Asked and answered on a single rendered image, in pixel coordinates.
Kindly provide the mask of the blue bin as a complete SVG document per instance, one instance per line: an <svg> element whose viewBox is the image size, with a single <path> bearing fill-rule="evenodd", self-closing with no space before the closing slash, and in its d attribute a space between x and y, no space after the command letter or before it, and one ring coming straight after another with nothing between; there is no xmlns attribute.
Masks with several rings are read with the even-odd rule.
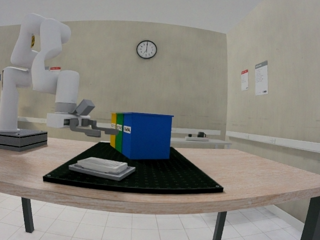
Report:
<svg viewBox="0 0 320 240"><path fill-rule="evenodd" d="M169 159L174 115L123 112L122 154L129 159Z"/></svg>

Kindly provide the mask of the yellow open-top bin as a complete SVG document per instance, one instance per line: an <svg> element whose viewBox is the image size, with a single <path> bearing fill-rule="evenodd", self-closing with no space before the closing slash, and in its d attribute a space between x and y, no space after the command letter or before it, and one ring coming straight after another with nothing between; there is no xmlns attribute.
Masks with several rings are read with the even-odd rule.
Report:
<svg viewBox="0 0 320 240"><path fill-rule="evenodd" d="M117 125L117 114L111 113L111 128L116 129ZM116 146L116 135L110 135L110 145L115 148Z"/></svg>

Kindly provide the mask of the green open-top bin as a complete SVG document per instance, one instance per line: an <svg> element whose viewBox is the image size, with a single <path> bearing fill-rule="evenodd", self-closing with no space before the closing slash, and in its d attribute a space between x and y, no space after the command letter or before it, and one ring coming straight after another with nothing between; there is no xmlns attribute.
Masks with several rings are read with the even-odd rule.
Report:
<svg viewBox="0 0 320 240"><path fill-rule="evenodd" d="M116 129L119 129L119 134L116 135L115 139L115 149L122 153L123 146L123 124L124 124L124 114L123 112L117 112Z"/></svg>

